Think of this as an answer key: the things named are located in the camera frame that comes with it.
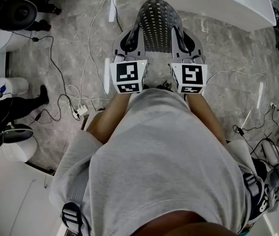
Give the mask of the white toilet with black lid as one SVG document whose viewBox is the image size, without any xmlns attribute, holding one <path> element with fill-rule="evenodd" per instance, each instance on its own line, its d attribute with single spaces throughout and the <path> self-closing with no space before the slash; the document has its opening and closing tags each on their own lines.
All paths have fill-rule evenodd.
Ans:
<svg viewBox="0 0 279 236">
<path fill-rule="evenodd" d="M 0 53 L 22 48 L 31 37 L 37 7 L 29 0 L 5 0 L 0 7 Z"/>
<path fill-rule="evenodd" d="M 9 161 L 28 162 L 37 149 L 34 131 L 25 124 L 6 126 L 1 149 Z"/>
</svg>

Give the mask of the grey and black backpack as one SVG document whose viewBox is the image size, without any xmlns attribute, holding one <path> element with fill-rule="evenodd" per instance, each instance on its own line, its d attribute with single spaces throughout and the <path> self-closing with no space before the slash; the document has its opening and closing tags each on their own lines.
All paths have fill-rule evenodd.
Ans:
<svg viewBox="0 0 279 236">
<path fill-rule="evenodd" d="M 279 165 L 267 171 L 265 161 L 252 159 L 255 174 L 243 174 L 250 193 L 251 209 L 248 224 L 252 225 L 266 212 L 277 210 L 279 202 Z"/>
</svg>

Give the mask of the person's left forearm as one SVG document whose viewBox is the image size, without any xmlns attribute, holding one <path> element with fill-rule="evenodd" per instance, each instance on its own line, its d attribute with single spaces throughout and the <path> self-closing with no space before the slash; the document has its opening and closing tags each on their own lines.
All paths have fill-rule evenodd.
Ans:
<svg viewBox="0 0 279 236">
<path fill-rule="evenodd" d="M 116 127 L 123 119 L 131 93 L 116 94 L 104 111 L 96 114 L 87 128 L 98 141 L 105 144 L 109 141 Z"/>
</svg>

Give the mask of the white bathtub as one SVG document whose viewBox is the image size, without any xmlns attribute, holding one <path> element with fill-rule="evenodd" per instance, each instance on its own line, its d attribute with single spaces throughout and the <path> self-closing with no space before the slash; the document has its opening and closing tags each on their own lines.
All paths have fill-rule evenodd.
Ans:
<svg viewBox="0 0 279 236">
<path fill-rule="evenodd" d="M 211 17 L 245 31 L 276 26 L 271 0 L 164 0 L 175 10 Z"/>
</svg>

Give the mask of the white power strip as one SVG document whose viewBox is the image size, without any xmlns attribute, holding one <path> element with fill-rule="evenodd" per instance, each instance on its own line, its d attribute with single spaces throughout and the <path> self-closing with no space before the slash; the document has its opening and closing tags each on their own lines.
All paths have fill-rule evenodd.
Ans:
<svg viewBox="0 0 279 236">
<path fill-rule="evenodd" d="M 80 107 L 78 107 L 78 109 L 76 110 L 76 116 L 80 117 L 85 115 L 88 112 L 88 108 L 86 107 L 86 105 L 81 105 Z"/>
</svg>

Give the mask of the person's grey right shoe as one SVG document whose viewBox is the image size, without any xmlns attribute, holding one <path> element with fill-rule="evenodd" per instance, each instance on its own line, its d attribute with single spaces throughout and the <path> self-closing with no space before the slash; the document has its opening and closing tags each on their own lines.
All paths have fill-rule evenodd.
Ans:
<svg viewBox="0 0 279 236">
<path fill-rule="evenodd" d="M 167 90 L 172 92 L 171 88 L 172 88 L 172 83 L 169 83 L 166 81 L 164 81 L 161 85 L 156 86 L 157 89 L 163 89 L 163 90 Z"/>
</svg>

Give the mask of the person's grey t-shirt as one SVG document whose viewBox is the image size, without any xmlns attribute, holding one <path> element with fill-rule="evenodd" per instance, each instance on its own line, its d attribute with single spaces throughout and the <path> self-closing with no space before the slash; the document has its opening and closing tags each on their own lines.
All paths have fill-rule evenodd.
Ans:
<svg viewBox="0 0 279 236">
<path fill-rule="evenodd" d="M 82 236 L 236 236 L 251 209 L 243 140 L 223 146 L 163 89 L 132 94 L 102 144 L 79 130 L 53 178 L 50 202 Z"/>
</svg>

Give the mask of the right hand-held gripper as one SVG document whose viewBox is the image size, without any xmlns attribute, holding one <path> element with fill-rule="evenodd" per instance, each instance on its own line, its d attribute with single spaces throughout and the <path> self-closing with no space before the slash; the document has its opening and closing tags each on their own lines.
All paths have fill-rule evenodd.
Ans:
<svg viewBox="0 0 279 236">
<path fill-rule="evenodd" d="M 179 41 L 175 29 L 171 29 L 172 58 L 180 57 Z M 184 32 L 187 53 L 178 62 L 170 63 L 171 76 L 180 94 L 201 94 L 206 86 L 208 66 L 205 64 L 201 41 L 192 33 Z"/>
</svg>

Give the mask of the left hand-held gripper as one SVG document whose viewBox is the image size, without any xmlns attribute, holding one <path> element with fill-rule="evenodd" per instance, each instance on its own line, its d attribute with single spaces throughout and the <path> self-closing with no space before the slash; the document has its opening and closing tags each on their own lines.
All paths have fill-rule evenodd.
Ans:
<svg viewBox="0 0 279 236">
<path fill-rule="evenodd" d="M 140 93 L 148 73 L 145 47 L 133 51 L 128 44 L 131 29 L 124 30 L 113 43 L 114 61 L 110 64 L 111 78 L 117 93 Z"/>
</svg>

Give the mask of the white round bin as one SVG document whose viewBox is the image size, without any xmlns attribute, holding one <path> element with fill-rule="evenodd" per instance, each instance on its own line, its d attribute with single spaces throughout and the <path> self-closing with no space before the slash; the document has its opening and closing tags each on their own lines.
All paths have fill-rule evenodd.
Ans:
<svg viewBox="0 0 279 236">
<path fill-rule="evenodd" d="M 0 92 L 8 95 L 21 95 L 29 90 L 28 81 L 21 77 L 0 78 Z"/>
</svg>

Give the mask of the person's right forearm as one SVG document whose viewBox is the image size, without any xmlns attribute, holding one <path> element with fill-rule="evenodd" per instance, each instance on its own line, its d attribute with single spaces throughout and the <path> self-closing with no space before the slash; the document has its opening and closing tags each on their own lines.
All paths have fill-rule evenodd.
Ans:
<svg viewBox="0 0 279 236">
<path fill-rule="evenodd" d="M 203 122 L 223 146 L 226 146 L 223 128 L 203 95 L 187 94 L 186 97 L 191 112 Z"/>
</svg>

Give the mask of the grey perforated rubber mat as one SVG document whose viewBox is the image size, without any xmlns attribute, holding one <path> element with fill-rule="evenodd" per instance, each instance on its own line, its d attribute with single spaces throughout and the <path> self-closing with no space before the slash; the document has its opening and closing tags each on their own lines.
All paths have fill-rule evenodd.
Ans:
<svg viewBox="0 0 279 236">
<path fill-rule="evenodd" d="M 163 0 L 148 0 L 140 8 L 134 26 L 125 41 L 127 52 L 137 48 L 139 30 L 143 31 L 145 51 L 172 52 L 172 30 L 175 30 L 179 49 L 184 53 L 191 53 L 195 44 L 184 33 L 181 18 L 175 9 Z"/>
</svg>

